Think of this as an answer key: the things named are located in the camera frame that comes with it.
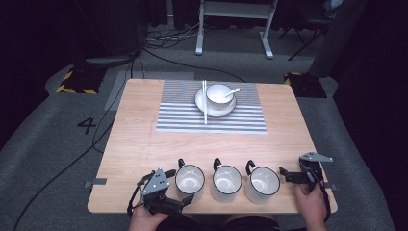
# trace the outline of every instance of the floor marking number 4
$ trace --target floor marking number 4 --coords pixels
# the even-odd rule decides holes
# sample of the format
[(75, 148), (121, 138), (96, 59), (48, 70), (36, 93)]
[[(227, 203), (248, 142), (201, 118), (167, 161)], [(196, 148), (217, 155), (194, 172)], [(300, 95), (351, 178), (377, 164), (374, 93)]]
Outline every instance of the floor marking number 4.
[(88, 132), (89, 132), (89, 129), (90, 129), (91, 127), (96, 127), (96, 124), (92, 124), (92, 123), (93, 123), (93, 118), (92, 118), (92, 117), (89, 117), (89, 118), (85, 119), (84, 121), (78, 123), (77, 126), (78, 126), (78, 127), (86, 127), (86, 128), (87, 128), (87, 131), (85, 132), (85, 134), (87, 135)]

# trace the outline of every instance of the white plate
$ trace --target white plate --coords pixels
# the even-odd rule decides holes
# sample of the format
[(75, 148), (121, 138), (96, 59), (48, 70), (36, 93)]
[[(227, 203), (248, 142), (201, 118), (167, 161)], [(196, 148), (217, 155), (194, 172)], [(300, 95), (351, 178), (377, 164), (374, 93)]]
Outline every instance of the white plate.
[[(197, 105), (197, 108), (201, 110), (201, 112), (204, 112), (204, 104), (203, 104), (203, 89), (198, 90), (198, 92), (195, 94), (195, 105)], [(231, 113), (234, 109), (235, 106), (237, 105), (237, 98), (234, 97), (232, 98), (231, 102), (228, 104), (228, 106), (225, 107), (225, 109), (222, 110), (216, 110), (212, 109), (211, 107), (207, 106), (207, 116), (211, 117), (222, 117), (226, 116), (227, 114)]]

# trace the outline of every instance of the black floor mat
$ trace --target black floor mat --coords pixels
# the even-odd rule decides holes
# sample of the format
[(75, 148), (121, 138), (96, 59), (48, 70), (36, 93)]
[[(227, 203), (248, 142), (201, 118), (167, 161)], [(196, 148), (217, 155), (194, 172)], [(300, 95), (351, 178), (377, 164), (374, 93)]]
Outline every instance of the black floor mat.
[(307, 74), (290, 72), (284, 76), (285, 84), (292, 87), (294, 96), (306, 98), (327, 98), (319, 79)]

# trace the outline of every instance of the ceramic mug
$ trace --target ceramic mug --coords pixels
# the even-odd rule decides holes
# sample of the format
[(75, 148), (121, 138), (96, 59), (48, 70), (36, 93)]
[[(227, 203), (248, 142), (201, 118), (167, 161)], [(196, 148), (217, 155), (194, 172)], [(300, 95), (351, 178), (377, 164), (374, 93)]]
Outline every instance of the ceramic mug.
[(219, 158), (214, 159), (214, 176), (211, 194), (221, 203), (231, 202), (241, 188), (242, 178), (239, 171), (231, 166), (223, 166)]
[(203, 194), (205, 176), (203, 171), (193, 165), (186, 165), (183, 159), (178, 160), (179, 169), (177, 170), (175, 181), (177, 186), (177, 195), (184, 198), (194, 195), (191, 203), (196, 202)]
[(245, 194), (253, 203), (265, 204), (279, 191), (280, 180), (273, 170), (267, 167), (256, 167), (252, 160), (247, 162), (245, 170), (249, 176), (245, 185)]

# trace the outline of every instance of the mug handle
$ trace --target mug handle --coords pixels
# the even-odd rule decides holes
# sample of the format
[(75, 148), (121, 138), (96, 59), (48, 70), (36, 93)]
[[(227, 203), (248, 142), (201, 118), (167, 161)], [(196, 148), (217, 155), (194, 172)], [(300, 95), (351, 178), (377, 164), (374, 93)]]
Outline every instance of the mug handle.
[(181, 158), (179, 159), (178, 163), (179, 163), (179, 168), (186, 165), (186, 163), (184, 163), (183, 159)]
[(213, 165), (214, 170), (217, 170), (220, 165), (221, 165), (221, 160), (219, 158), (215, 158), (214, 165)]
[(251, 166), (252, 169), (253, 169), (254, 167), (256, 167), (256, 166), (255, 166), (255, 163), (254, 163), (252, 160), (249, 160), (248, 163), (246, 163), (245, 170), (246, 170), (246, 174), (248, 174), (248, 176), (251, 175), (251, 173), (252, 173), (252, 172), (251, 172), (251, 169), (249, 169), (249, 166)]

